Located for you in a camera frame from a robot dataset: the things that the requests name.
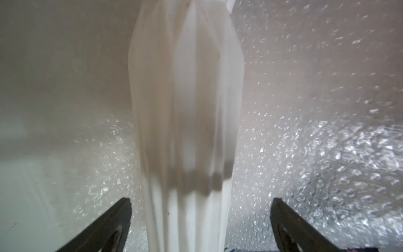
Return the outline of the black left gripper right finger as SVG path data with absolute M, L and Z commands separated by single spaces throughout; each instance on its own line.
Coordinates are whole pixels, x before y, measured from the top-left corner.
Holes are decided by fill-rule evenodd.
M 281 198 L 274 198 L 270 220 L 281 252 L 338 252 L 339 248 L 320 234 Z

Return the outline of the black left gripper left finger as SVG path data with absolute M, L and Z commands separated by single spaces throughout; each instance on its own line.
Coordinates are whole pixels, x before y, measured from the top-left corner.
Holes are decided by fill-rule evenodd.
M 123 252 L 131 216 L 131 201 L 123 197 L 58 251 Z

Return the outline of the clear bubble wrap roll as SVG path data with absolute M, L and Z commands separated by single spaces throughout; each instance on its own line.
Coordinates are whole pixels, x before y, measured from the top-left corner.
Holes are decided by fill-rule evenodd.
M 128 252 L 147 250 L 123 53 L 139 1 L 74 1 L 84 113 L 72 166 L 88 170 L 70 235 L 127 194 Z M 336 245 L 403 248 L 402 1 L 237 1 L 245 84 L 226 244 L 275 249 L 281 197 Z

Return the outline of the white ribbed vase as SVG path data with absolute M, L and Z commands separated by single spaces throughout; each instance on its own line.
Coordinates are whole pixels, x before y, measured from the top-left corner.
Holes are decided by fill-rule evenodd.
M 128 70 L 150 252 L 221 252 L 244 57 L 234 1 L 143 1 Z

